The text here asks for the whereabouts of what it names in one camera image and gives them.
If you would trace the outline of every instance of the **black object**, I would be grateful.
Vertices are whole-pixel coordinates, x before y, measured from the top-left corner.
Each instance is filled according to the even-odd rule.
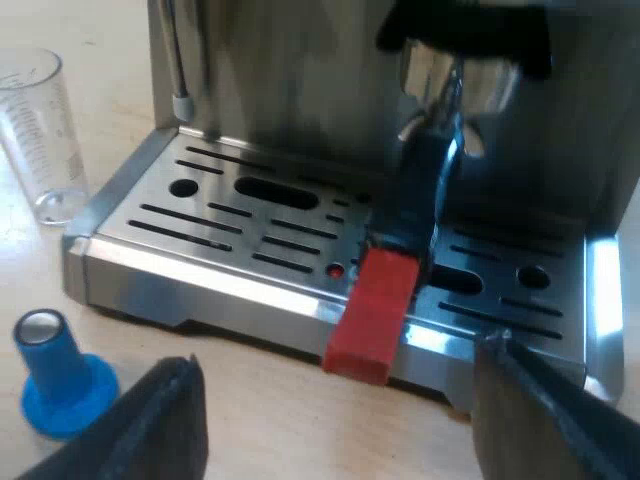
[[[533,79],[551,74],[549,28],[543,7],[397,0],[376,43],[381,50],[397,52],[408,38],[462,57],[506,58]]]
[[[473,442],[487,480],[640,478],[640,426],[508,334],[476,344]]]
[[[202,370],[195,357],[165,358],[75,440],[19,478],[201,479],[208,444]]]
[[[462,147],[459,129],[453,136],[438,135],[428,127],[411,134],[395,178],[373,210],[366,247],[421,259],[421,274],[428,279],[447,186]]]

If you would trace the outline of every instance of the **round hole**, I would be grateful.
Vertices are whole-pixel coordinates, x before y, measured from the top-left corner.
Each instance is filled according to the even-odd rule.
[[[362,192],[356,195],[356,200],[360,203],[369,203],[371,201],[371,195],[367,192]]]
[[[339,263],[332,263],[327,267],[327,275],[331,278],[340,278],[344,275],[344,267]]]
[[[542,290],[551,283],[549,275],[542,267],[522,267],[518,270],[518,280],[527,288]]]
[[[198,191],[198,184],[193,180],[187,180],[186,178],[183,178],[182,180],[176,180],[175,182],[173,182],[169,186],[169,191],[176,197],[190,197],[191,195],[195,195],[195,193]]]

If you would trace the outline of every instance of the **stainless steel drip tray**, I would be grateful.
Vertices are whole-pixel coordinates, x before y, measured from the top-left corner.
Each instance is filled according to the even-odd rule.
[[[361,178],[343,182],[344,172],[319,179],[262,160],[240,146],[175,136],[97,231],[76,236],[67,290],[165,325],[196,320],[322,355],[357,275],[371,193]],[[473,338],[508,327],[583,385],[585,245],[569,222],[536,232],[486,219],[444,225],[393,376],[467,411]]]

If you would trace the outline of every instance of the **drip tray grate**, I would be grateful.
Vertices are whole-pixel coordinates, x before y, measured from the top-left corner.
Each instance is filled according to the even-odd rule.
[[[310,176],[311,165],[180,134],[99,233],[344,305],[379,182]],[[467,339],[508,327],[536,351],[583,364],[582,229],[539,223],[452,216],[408,322]]]

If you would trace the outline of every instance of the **black handle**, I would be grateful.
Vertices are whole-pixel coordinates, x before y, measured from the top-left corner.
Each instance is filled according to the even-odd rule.
[[[427,260],[423,270],[429,270],[436,225],[463,140],[457,131],[451,137],[418,128],[404,144],[400,167],[373,211],[366,243]]]
[[[640,426],[504,334],[476,344],[473,442],[486,480],[640,472]]]
[[[551,74],[549,29],[543,7],[463,5],[455,0],[397,0],[378,32],[379,49],[397,52],[406,39],[473,58],[505,58],[524,75]]]

